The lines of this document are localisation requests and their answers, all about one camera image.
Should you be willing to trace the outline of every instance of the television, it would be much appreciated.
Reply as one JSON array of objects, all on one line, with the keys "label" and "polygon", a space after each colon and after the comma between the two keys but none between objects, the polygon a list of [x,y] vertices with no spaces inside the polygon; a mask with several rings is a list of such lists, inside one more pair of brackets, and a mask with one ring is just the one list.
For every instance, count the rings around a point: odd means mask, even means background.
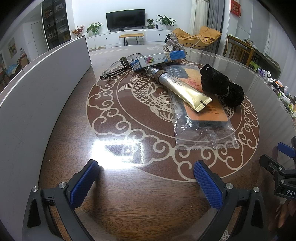
[{"label": "television", "polygon": [[145,9],[133,9],[106,13],[108,30],[129,27],[145,27]]}]

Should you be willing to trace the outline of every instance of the silver bow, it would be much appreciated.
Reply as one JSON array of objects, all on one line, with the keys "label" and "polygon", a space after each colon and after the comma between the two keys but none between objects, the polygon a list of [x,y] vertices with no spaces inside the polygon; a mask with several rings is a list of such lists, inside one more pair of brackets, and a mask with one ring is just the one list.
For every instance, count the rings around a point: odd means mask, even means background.
[{"label": "silver bow", "polygon": [[165,40],[166,47],[172,46],[172,51],[183,50],[185,55],[188,55],[185,48],[181,44],[179,44],[178,38],[175,33],[171,33],[168,36],[169,37]]}]

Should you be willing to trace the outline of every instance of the flower vase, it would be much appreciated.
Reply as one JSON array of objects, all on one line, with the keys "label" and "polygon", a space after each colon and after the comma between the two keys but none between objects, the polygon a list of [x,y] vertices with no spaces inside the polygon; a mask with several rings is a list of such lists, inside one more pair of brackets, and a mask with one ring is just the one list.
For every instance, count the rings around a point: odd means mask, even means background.
[{"label": "flower vase", "polygon": [[162,30],[169,30],[170,29],[170,26],[169,25],[162,24],[161,25],[161,29]]},{"label": "flower vase", "polygon": [[88,38],[89,37],[89,33],[85,32],[82,34],[82,36],[85,36],[85,38]]}]

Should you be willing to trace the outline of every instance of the blue and white box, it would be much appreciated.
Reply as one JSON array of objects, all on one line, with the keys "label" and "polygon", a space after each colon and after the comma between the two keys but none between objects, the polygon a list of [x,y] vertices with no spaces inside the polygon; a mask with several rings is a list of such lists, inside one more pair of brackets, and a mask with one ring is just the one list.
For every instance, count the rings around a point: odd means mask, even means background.
[{"label": "blue and white box", "polygon": [[131,63],[134,71],[145,68],[147,66],[162,64],[176,59],[185,58],[185,53],[183,50],[163,52],[152,54],[144,57],[140,57]]}]

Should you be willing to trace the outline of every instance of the black clamp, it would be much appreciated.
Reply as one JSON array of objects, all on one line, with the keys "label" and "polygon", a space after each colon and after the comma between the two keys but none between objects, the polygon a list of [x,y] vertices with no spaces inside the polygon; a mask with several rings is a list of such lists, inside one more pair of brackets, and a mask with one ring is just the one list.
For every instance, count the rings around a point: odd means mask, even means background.
[{"label": "black clamp", "polygon": [[[292,138],[291,143],[292,147],[282,142],[277,147],[280,152],[293,158],[296,163],[296,136]],[[279,197],[296,200],[296,170],[285,170],[281,164],[265,154],[260,157],[259,163],[260,166],[264,167],[274,176],[274,194]]]},{"label": "black clamp", "polygon": [[268,228],[261,191],[235,188],[224,183],[203,161],[194,164],[194,175],[211,207],[218,212],[198,241],[218,241],[222,237],[236,207],[241,207],[229,241],[266,241]]},{"label": "black clamp", "polygon": [[99,173],[99,165],[89,160],[84,168],[73,175],[68,183],[57,187],[31,190],[24,216],[22,240],[63,241],[49,206],[56,206],[61,220],[73,241],[94,241],[74,209],[80,207]]}]

